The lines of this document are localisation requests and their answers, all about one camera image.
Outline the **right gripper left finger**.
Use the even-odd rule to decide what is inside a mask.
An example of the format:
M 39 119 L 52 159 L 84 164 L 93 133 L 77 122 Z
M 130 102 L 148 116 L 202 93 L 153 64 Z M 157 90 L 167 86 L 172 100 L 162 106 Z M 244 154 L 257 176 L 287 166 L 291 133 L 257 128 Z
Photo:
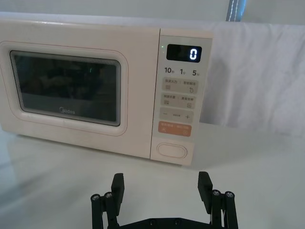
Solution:
M 93 229 L 103 228 L 103 212 L 107 214 L 108 229 L 117 229 L 119 227 L 117 216 L 120 213 L 123 195 L 123 173 L 117 173 L 113 177 L 110 192 L 106 192 L 103 196 L 99 194 L 91 196 L 91 224 Z

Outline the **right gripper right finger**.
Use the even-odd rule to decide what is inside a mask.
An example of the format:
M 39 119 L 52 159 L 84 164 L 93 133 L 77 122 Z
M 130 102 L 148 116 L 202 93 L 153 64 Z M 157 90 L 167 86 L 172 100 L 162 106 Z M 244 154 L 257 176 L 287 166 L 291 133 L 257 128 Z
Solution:
M 221 193 L 213 189 L 207 172 L 198 175 L 198 191 L 207 214 L 210 215 L 210 226 L 213 229 L 236 229 L 238 220 L 235 206 L 235 194 L 231 191 Z

